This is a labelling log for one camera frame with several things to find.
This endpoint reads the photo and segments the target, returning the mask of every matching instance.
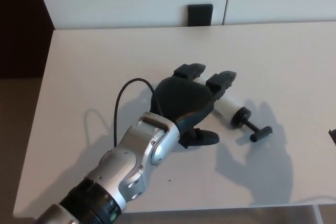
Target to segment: table surface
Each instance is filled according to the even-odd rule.
[[[336,23],[57,30],[31,130],[14,208],[37,217],[93,169],[113,146],[112,116],[122,85],[151,83],[183,63],[205,73],[237,72],[228,94],[274,133],[250,143],[215,115],[200,127],[214,146],[174,152],[128,212],[287,206],[336,202]],[[134,83],[122,96],[118,138],[149,109]]]

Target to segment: floor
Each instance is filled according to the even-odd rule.
[[[32,219],[12,216],[26,147],[33,123],[41,79],[0,80],[0,220],[30,224]],[[320,206],[324,224],[336,221],[336,206]],[[153,212],[124,214],[118,224],[227,223],[227,224],[321,224],[311,206],[255,209]]]

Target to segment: black cable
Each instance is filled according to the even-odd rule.
[[[156,106],[157,106],[157,108],[158,108],[159,115],[162,116],[162,110],[161,110],[161,107],[160,107],[160,103],[159,103],[158,98],[157,98],[156,95],[155,95],[153,86],[152,86],[147,80],[142,79],[142,78],[134,78],[134,79],[132,79],[132,80],[129,80],[129,81],[126,82],[125,85],[121,88],[121,90],[119,91],[117,100],[115,101],[114,116],[113,116],[113,140],[114,140],[114,147],[116,147],[117,144],[118,144],[118,142],[117,142],[117,115],[118,115],[119,101],[120,101],[122,92],[124,92],[124,90],[127,88],[127,86],[128,86],[129,84],[133,83],[133,82],[136,82],[136,81],[142,81],[142,82],[146,83],[147,86],[150,88],[150,90],[151,90],[152,93],[153,93],[153,98],[154,98],[154,100],[155,100],[155,102],[156,102]]]

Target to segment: robotic arm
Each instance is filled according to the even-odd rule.
[[[162,115],[152,97],[151,109],[129,127],[120,144],[59,203],[47,209],[36,224],[110,224],[127,203],[143,194],[152,172],[177,143],[185,148],[219,141],[216,133],[194,129],[214,109],[236,74],[215,74],[205,85],[194,79],[205,66],[182,65],[155,89]]]

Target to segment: dark wall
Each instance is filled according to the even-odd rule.
[[[0,78],[42,77],[54,26],[43,0],[0,0]]]

